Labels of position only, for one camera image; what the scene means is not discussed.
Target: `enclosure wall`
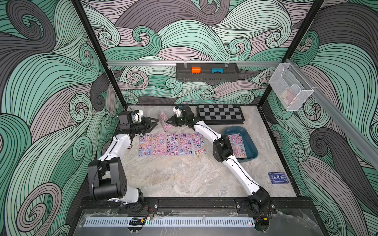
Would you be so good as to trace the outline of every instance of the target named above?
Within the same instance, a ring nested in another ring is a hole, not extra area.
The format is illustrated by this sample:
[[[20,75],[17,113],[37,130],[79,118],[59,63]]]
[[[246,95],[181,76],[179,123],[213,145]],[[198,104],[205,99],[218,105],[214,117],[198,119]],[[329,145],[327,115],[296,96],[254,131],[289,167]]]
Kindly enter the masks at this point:
[[[280,62],[312,1],[82,0],[107,60]],[[126,102],[257,104],[275,68],[237,82],[177,82],[175,67],[116,66]]]
[[[2,1],[0,31],[1,235],[66,235],[119,103],[70,0]]]
[[[377,148],[378,5],[374,3],[324,4],[292,60]],[[284,111],[273,91],[262,110],[301,194],[312,198],[329,234],[376,235],[378,171],[338,121],[313,97],[298,111]]]

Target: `sticker sheet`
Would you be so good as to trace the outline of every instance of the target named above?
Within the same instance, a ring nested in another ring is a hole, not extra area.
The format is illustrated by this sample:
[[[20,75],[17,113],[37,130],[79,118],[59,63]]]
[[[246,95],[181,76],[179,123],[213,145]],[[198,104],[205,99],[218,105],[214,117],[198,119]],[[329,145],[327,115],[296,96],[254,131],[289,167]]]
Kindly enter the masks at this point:
[[[165,155],[166,153],[166,135],[158,133],[152,135],[152,155]]]
[[[194,155],[201,155],[206,153],[205,138],[200,133],[192,134],[192,144]]]
[[[151,135],[141,135],[139,136],[139,151],[138,151],[138,157],[142,156],[151,156],[152,150],[151,150]]]
[[[238,134],[228,135],[228,138],[230,139],[234,156],[236,156],[236,158],[247,158],[247,155],[245,154],[243,138]]]
[[[164,132],[167,132],[172,127],[172,125],[166,123],[166,121],[168,120],[167,116],[164,114],[164,112],[161,111],[158,115],[158,118],[160,124],[163,126]]]
[[[166,145],[166,156],[178,156],[178,134],[167,134]]]
[[[191,156],[193,155],[192,147],[192,135],[188,133],[178,135],[180,156]]]

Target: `clear plastic panel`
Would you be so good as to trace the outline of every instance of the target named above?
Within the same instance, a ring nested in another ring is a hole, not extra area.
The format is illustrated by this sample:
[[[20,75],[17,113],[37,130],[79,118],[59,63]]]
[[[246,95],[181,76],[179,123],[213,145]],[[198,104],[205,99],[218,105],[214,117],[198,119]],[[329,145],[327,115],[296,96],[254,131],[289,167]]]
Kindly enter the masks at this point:
[[[280,63],[269,84],[287,111],[297,111],[314,90],[305,89],[291,69],[295,70],[290,63]]]

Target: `perforated metal strip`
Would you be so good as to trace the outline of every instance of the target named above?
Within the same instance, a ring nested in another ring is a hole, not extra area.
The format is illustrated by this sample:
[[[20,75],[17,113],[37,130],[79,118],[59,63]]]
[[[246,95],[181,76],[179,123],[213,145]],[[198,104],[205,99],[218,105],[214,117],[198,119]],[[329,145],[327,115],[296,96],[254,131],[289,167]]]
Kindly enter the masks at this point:
[[[84,227],[127,227],[131,217],[87,217]],[[144,227],[255,227],[249,217],[163,217]]]

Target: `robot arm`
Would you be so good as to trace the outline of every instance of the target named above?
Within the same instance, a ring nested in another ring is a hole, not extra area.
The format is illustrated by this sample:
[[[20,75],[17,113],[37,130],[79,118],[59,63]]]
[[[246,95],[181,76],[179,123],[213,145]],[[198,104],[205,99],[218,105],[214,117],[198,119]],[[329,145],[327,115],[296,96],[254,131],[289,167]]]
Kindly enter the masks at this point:
[[[221,163],[223,163],[227,168],[234,174],[234,176],[239,180],[245,191],[247,192],[247,195],[253,195],[253,193],[257,192],[260,188],[260,186],[252,179],[251,176],[244,170],[244,168],[240,165],[237,158],[232,153],[225,153],[225,158],[220,155],[220,152],[223,152],[222,146],[217,145],[218,140],[222,140],[223,137],[221,134],[215,132],[210,127],[208,127],[205,122],[198,121],[194,125],[194,130],[200,134],[202,134],[207,140],[209,140],[211,143],[215,143],[213,145],[213,153],[216,153],[215,159]]]
[[[135,203],[143,197],[139,189],[127,186],[120,157],[131,148],[133,138],[146,134],[157,125],[158,119],[142,117],[142,111],[125,111],[118,115],[118,134],[103,156],[88,165],[89,194],[96,200],[117,200],[124,204]],[[105,174],[110,178],[103,179]]]
[[[188,126],[201,133],[213,144],[213,154],[217,161],[223,163],[239,180],[245,189],[254,212],[260,213],[269,205],[269,193],[261,187],[240,165],[234,156],[231,143],[226,135],[221,135],[208,127],[199,117],[195,117],[188,105],[175,107],[176,113],[166,122],[173,126]]]

